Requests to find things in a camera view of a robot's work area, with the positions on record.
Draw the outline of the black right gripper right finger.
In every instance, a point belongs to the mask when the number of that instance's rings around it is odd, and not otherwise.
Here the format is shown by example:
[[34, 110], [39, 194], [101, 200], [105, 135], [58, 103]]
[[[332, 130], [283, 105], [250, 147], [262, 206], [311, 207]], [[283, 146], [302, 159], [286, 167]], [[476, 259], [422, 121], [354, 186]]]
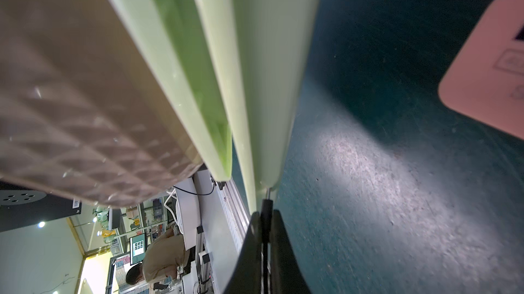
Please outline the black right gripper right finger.
[[270, 229], [271, 293], [311, 293], [302, 273], [281, 213], [274, 209]]

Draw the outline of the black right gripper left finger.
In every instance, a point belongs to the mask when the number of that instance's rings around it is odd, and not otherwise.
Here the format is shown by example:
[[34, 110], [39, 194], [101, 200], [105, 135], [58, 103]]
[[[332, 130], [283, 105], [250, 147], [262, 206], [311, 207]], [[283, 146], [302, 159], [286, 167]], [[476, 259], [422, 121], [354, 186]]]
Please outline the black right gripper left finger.
[[259, 212], [251, 216], [236, 267], [225, 294], [260, 294], [262, 277], [262, 227]]

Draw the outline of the green electronic kitchen scale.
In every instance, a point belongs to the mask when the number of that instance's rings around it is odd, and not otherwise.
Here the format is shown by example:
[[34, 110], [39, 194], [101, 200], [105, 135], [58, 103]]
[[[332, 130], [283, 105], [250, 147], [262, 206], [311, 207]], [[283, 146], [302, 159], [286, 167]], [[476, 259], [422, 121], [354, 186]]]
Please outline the green electronic kitchen scale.
[[212, 175], [276, 191], [319, 0], [109, 0]]

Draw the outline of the pink white power strip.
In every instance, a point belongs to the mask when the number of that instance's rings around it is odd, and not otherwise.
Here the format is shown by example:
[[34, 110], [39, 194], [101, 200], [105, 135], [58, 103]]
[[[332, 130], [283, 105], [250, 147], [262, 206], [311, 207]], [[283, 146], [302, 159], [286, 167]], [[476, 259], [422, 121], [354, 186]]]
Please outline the pink white power strip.
[[523, 0], [490, 3], [438, 94], [449, 109], [523, 138]]

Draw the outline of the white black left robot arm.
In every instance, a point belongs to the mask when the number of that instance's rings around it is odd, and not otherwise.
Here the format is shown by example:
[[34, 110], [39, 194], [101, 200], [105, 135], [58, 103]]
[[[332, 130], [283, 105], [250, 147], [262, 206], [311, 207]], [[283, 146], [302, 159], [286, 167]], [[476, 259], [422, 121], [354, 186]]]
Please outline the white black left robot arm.
[[1, 181], [1, 232], [76, 216], [81, 211], [78, 199], [65, 199]]

